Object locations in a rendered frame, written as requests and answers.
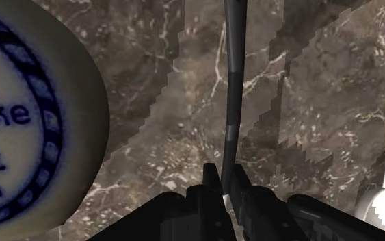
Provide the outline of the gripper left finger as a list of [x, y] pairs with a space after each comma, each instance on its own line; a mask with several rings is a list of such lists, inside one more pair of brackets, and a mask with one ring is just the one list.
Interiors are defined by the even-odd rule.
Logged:
[[237, 241], [214, 163], [185, 196], [163, 192], [87, 241]]

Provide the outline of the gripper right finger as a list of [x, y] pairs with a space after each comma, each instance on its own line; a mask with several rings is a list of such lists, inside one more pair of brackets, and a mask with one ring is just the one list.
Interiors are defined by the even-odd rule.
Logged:
[[305, 194], [286, 202], [235, 164], [230, 200], [246, 241], [385, 241], [385, 231]]

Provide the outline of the black handled kitchen utensil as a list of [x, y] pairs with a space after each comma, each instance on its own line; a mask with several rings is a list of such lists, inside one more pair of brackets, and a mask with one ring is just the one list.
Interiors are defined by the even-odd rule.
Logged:
[[227, 204], [230, 197], [231, 180], [236, 162], [241, 125], [248, 0], [224, 0], [224, 7], [228, 90], [221, 184], [223, 201]]

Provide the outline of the white plate with blue rim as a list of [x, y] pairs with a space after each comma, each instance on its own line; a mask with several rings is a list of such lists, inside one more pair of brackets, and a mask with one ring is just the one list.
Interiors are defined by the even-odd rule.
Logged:
[[81, 41], [32, 0], [0, 0], [0, 241], [63, 225], [108, 137], [105, 85]]

